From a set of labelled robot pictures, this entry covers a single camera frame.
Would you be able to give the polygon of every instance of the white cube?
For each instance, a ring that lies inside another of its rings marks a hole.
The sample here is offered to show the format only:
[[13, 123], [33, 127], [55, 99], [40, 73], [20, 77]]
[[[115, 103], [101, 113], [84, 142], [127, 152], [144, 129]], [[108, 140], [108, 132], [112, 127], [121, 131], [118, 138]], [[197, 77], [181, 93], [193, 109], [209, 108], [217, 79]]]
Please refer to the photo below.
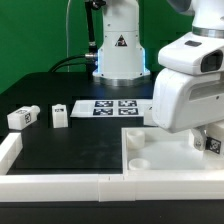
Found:
[[38, 106], [21, 107], [7, 115], [9, 129], [22, 130], [37, 120], [40, 113]]
[[66, 105], [57, 104], [55, 106], [52, 106], [52, 116], [54, 128], [68, 127]]

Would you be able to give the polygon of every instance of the white robot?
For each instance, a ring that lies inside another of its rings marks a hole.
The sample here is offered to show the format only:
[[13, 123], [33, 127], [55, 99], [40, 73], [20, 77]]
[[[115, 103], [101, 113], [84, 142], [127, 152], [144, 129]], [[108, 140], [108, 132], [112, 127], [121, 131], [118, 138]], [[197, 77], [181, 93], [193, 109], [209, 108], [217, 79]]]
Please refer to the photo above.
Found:
[[224, 0], [168, 2], [195, 17], [192, 32], [159, 52], [166, 68], [156, 80], [152, 116], [171, 133], [192, 129], [194, 147], [204, 150], [208, 136], [224, 139]]
[[108, 85], [129, 86], [149, 79], [145, 50], [139, 42], [138, 1], [103, 2], [106, 3], [102, 7], [104, 42], [98, 52], [94, 80]]

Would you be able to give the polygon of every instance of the black sticker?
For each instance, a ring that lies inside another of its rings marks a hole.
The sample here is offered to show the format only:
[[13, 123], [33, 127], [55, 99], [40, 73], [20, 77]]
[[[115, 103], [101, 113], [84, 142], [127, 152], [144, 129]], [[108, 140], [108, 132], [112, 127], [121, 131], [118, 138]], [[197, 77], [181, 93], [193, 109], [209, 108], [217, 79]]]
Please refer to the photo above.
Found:
[[119, 100], [118, 101], [119, 107], [137, 107], [136, 100]]
[[113, 109], [94, 109], [93, 111], [94, 116], [108, 116], [113, 115]]
[[189, 40], [185, 43], [185, 45], [188, 45], [188, 46], [191, 46], [191, 47], [198, 47], [200, 46], [202, 43], [200, 42], [196, 42], [196, 41], [192, 41], [192, 40]]
[[25, 114], [27, 112], [27, 110], [18, 110], [16, 111], [17, 114]]
[[98, 100], [95, 102], [95, 107], [113, 107], [114, 102], [109, 100]]
[[26, 124], [31, 122], [31, 115], [30, 115], [30, 113], [25, 115], [25, 122], [26, 122]]
[[128, 45], [127, 45], [124, 37], [121, 35], [115, 46], [116, 47], [127, 47]]
[[58, 112], [64, 112], [64, 109], [62, 109], [62, 108], [61, 109], [55, 109], [55, 112], [56, 113], [58, 113]]
[[207, 137], [206, 141], [206, 150], [210, 150], [217, 154], [220, 154], [221, 151], [221, 142], [211, 137]]
[[119, 115], [121, 115], [121, 116], [125, 116], [125, 115], [136, 116], [136, 115], [138, 115], [138, 109], [137, 108], [122, 108], [122, 109], [119, 109]]

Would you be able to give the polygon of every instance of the warning label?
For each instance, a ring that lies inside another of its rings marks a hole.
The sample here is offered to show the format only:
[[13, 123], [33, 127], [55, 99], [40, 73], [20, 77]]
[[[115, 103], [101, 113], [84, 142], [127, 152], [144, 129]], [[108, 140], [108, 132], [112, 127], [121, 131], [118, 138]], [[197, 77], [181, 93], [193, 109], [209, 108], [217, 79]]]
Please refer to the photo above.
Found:
[[127, 47], [128, 45], [127, 45], [124, 37], [121, 35], [115, 46], [116, 47]]

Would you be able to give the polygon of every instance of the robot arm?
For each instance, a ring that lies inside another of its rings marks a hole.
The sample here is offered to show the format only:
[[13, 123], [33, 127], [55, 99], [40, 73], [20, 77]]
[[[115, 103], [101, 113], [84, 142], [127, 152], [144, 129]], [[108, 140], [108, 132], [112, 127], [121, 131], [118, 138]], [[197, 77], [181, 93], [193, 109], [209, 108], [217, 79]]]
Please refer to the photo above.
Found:
[[203, 150], [206, 128], [224, 120], [224, 1], [168, 1], [179, 12], [194, 9], [195, 18], [192, 32], [159, 52], [166, 68], [155, 83], [153, 120], [171, 133], [192, 129]]

